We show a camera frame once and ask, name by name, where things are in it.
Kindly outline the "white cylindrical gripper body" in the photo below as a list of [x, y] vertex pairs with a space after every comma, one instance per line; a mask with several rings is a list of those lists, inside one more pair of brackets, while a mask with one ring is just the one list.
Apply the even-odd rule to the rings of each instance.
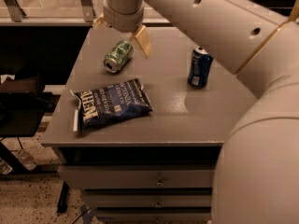
[[142, 24], [142, 0], [104, 0], [105, 22], [122, 33], [134, 32]]

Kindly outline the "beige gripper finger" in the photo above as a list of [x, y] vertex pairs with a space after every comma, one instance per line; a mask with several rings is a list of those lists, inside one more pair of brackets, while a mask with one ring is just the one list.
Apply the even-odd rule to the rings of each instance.
[[144, 53], [144, 55], [148, 58], [152, 52], [152, 46], [150, 43], [150, 36], [147, 30], [147, 27], [142, 24], [140, 25], [133, 33], [133, 40], [135, 40]]
[[108, 27], [109, 24], [104, 18], [104, 14], [100, 14], [93, 20], [93, 28], [98, 28], [100, 26], [104, 25], [105, 27]]

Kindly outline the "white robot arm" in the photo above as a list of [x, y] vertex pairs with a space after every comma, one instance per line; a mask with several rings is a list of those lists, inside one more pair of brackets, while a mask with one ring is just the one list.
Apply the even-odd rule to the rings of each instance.
[[256, 97], [218, 158], [212, 224], [299, 223], [299, 25], [249, 0], [105, 0], [122, 32], [148, 3]]

